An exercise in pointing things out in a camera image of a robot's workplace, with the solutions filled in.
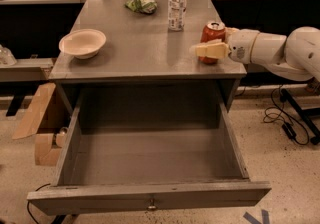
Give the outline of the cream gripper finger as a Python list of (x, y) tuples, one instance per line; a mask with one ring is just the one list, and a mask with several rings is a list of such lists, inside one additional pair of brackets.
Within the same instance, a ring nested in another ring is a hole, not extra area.
[(229, 37), (238, 31), (238, 28), (234, 28), (234, 27), (226, 27), (225, 28), (225, 41), (229, 40)]
[(226, 43), (200, 43), (190, 47), (189, 51), (198, 57), (223, 59), (228, 56), (229, 47)]

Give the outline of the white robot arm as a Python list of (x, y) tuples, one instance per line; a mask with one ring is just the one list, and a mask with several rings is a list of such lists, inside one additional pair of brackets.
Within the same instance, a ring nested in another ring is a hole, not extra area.
[(190, 47), (197, 57), (220, 60), (229, 57), (242, 64), (263, 66), (293, 81), (320, 81), (320, 30), (300, 27), (289, 36), (251, 29), (230, 29), (226, 41), (214, 39)]

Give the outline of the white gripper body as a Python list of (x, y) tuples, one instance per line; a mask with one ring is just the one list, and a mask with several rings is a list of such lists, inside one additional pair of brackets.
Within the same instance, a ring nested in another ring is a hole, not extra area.
[(241, 29), (232, 33), (227, 40), (229, 57), (236, 62), (249, 64), (254, 42), (259, 34), (258, 30)]

